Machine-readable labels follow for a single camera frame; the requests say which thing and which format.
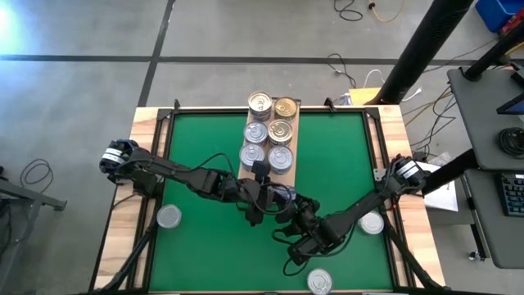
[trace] keyboard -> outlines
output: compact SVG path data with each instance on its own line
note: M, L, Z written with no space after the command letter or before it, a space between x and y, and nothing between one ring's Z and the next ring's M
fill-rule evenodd
M524 217L524 175L501 173L495 182L504 214Z

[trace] concrete floor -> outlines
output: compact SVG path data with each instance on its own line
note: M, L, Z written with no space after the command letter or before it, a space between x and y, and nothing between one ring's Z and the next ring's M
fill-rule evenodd
M384 17L400 5L400 0L377 2ZM0 2L0 54L150 56L166 3ZM397 58L430 3L408 0L398 20L383 24L366 11L364 0L353 6L364 14L358 22L341 20L328 0L178 0L161 55L326 57L339 52L347 58ZM436 58L450 59L494 38L472 9ZM462 59L478 58L488 48ZM68 201L62 213L41 211L14 290L87 290L115 189L97 163L110 140L129 136L147 67L146 62L0 61L0 164L17 179L30 160L49 160L55 181L47 192ZM348 65L348 72L362 87L371 69L386 78L392 67ZM422 93L401 104L403 111L436 98L452 68L423 75L411 91L422 87ZM373 74L367 86L380 85ZM348 87L346 78L325 65L160 63L147 106L170 106L175 98L184 106L243 105L257 89L317 105ZM431 153L456 157L470 146L456 107L449 114L458 119L434 137ZM410 141L423 138L434 119L428 111L409 125ZM522 293L524 272L467 260L474 250L468 228L433 230L450 287Z

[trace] green table surface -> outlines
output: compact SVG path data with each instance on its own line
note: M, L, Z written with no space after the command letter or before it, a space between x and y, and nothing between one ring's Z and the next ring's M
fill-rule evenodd
M359 113L300 114L296 189L320 201L320 216L347 208L373 188L364 123ZM239 167L246 115L180 115L174 123L170 159L196 166L225 152ZM227 169L223 158L206 165ZM151 273L151 291L307 290L307 274L327 270L334 290L391 289L383 236L356 229L348 248L329 258L313 258L304 271L287 277L287 245L271 239L282 228L272 216L250 227L234 204L199 198L169 181L164 204L183 214L176 229L160 229ZM291 263L288 271L296 270Z

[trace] computer monitor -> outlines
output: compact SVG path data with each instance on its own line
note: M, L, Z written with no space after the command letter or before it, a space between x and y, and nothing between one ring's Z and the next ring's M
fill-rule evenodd
M497 113L501 115L524 115L524 93L497 108Z

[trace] white paper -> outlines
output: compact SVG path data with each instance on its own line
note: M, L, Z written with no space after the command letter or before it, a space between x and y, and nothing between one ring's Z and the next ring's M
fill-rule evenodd
M422 168L423 170L435 172L440 167L417 162L417 164ZM458 211L459 206L457 205L457 193L455 192L455 182L451 181L448 184L444 184L439 189L427 194L424 196L424 202L426 203L426 207L431 208L437 208L437 209L444 209L449 211Z

